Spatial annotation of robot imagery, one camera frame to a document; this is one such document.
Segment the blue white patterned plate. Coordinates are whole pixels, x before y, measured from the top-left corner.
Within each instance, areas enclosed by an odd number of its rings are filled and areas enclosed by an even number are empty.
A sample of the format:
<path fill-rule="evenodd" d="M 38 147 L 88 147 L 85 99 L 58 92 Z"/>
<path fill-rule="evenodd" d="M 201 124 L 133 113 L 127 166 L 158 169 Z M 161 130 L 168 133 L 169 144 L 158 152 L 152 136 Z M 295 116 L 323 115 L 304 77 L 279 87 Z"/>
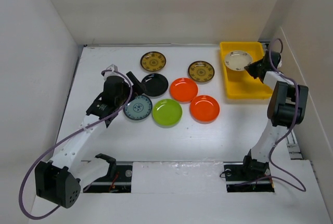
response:
<path fill-rule="evenodd" d="M 152 101 L 145 95 L 135 97 L 123 109 L 126 117 L 131 120 L 143 120 L 152 111 Z"/>

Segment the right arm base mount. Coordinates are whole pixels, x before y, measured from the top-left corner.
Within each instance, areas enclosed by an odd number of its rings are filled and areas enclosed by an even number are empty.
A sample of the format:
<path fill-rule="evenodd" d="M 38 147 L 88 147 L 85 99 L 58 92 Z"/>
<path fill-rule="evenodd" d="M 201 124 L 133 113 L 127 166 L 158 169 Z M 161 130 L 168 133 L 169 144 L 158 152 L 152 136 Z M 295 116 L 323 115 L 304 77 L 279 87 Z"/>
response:
<path fill-rule="evenodd" d="M 253 159 L 251 152 L 243 161 L 227 161 L 223 167 L 220 178 L 225 180 L 228 193 L 275 192 L 269 163 Z"/>

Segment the black plate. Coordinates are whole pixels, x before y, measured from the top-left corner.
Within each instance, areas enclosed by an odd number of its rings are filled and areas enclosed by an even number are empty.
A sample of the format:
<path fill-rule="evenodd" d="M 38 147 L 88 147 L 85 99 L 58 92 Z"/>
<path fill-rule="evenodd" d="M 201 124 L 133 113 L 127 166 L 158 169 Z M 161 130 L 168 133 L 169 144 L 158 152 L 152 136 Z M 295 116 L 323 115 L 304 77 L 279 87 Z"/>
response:
<path fill-rule="evenodd" d="M 163 95 L 169 87 L 167 78 L 158 73 L 152 73 L 145 76 L 141 83 L 144 87 L 144 93 L 150 97 Z"/>

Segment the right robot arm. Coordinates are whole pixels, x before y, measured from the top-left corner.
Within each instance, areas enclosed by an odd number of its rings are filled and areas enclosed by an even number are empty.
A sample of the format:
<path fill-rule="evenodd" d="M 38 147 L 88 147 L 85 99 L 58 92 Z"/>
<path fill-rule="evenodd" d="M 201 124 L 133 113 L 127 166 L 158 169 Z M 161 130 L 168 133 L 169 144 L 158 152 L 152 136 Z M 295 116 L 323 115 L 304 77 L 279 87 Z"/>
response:
<path fill-rule="evenodd" d="M 267 125 L 240 166 L 240 172 L 246 179 L 257 179 L 265 175 L 272 164 L 272 149 L 286 138 L 305 116 L 309 88 L 297 84 L 279 72 L 277 67 L 280 63 L 279 52 L 267 51 L 262 59 L 245 66 L 249 75 L 259 78 L 273 90 L 267 108 Z"/>

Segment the cream white plate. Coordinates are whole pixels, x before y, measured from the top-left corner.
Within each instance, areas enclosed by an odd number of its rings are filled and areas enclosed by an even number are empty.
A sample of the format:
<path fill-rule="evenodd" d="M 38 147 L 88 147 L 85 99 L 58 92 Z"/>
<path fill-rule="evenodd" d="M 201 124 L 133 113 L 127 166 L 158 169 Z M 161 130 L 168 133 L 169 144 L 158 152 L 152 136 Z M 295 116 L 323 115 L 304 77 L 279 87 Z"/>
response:
<path fill-rule="evenodd" d="M 233 71 L 244 71 L 252 62 L 252 56 L 245 51 L 231 51 L 224 57 L 225 66 Z"/>

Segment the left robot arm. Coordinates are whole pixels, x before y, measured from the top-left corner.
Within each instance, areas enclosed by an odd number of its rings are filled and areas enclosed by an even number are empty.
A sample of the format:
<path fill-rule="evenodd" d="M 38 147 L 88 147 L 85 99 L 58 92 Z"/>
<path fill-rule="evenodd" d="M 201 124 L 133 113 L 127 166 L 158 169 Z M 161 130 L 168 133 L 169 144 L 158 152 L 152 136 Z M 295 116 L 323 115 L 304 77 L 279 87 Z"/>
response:
<path fill-rule="evenodd" d="M 79 132 L 71 135 L 49 161 L 40 161 L 35 167 L 37 195 L 63 208 L 70 208 L 83 189 L 95 180 L 114 179 L 115 158 L 98 153 L 86 165 L 81 165 L 81 161 L 118 113 L 144 92 L 142 84 L 130 71 L 125 76 L 111 70 L 102 74 L 105 76 L 103 91 L 87 109 Z"/>

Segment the green plate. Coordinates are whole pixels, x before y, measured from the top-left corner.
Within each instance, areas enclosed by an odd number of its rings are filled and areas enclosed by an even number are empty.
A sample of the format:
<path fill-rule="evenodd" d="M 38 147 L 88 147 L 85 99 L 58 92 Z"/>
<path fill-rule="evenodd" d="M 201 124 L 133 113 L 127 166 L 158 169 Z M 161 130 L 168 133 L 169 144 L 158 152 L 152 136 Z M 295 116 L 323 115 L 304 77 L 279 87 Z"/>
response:
<path fill-rule="evenodd" d="M 156 125 L 162 128 L 171 128 L 177 125 L 183 116 L 183 109 L 173 99 L 162 99 L 156 102 L 152 108 L 152 117 Z"/>

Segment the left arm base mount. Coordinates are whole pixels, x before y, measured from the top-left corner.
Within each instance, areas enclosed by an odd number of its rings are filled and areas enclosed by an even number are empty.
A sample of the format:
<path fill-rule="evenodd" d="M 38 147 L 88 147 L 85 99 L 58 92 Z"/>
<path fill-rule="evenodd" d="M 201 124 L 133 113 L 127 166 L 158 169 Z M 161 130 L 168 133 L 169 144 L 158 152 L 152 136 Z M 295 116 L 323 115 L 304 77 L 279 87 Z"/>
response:
<path fill-rule="evenodd" d="M 107 163 L 108 171 L 87 185 L 83 193 L 131 193 L 133 162 L 117 162 L 115 158 L 102 153 L 95 158 Z"/>

